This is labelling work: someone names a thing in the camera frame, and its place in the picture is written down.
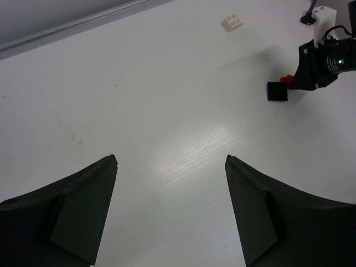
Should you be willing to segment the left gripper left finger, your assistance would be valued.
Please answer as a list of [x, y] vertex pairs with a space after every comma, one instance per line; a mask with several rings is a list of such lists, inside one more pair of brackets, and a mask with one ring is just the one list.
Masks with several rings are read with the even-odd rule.
[[94, 266], [116, 176], [108, 155], [1, 202], [1, 266]]

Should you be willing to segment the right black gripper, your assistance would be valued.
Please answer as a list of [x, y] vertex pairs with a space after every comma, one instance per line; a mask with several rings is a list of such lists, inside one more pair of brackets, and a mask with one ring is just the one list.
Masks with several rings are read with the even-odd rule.
[[315, 91], [351, 71], [355, 71], [354, 39], [325, 41], [318, 48], [310, 41], [299, 47], [299, 65], [289, 89]]

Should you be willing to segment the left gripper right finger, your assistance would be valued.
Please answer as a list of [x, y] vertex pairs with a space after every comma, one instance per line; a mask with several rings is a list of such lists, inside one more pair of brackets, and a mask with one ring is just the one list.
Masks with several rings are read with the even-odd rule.
[[355, 205], [298, 190], [235, 156], [225, 171], [247, 266], [355, 265]]

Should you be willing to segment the small red lego piece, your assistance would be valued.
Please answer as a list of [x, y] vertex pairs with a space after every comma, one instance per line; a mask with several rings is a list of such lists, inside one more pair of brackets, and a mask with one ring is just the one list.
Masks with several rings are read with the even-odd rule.
[[290, 83], [292, 82], [294, 76], [292, 75], [286, 75], [285, 77], [281, 77], [279, 82], [281, 83], [286, 83], [287, 85], [290, 85]]

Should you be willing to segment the tan lego brick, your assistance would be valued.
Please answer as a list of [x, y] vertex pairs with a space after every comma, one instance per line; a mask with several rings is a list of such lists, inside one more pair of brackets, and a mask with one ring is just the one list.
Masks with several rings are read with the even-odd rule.
[[243, 20], [235, 13], [225, 17], [221, 24], [229, 33], [244, 25]]

